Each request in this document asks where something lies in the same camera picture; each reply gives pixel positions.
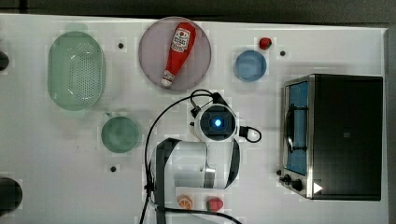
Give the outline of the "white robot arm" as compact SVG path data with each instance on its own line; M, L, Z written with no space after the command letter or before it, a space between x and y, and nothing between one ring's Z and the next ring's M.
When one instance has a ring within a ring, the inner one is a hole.
M194 117L195 142L167 138L151 157L157 224L220 224L231 220L205 207L235 181L240 148L238 121L227 105L203 107Z

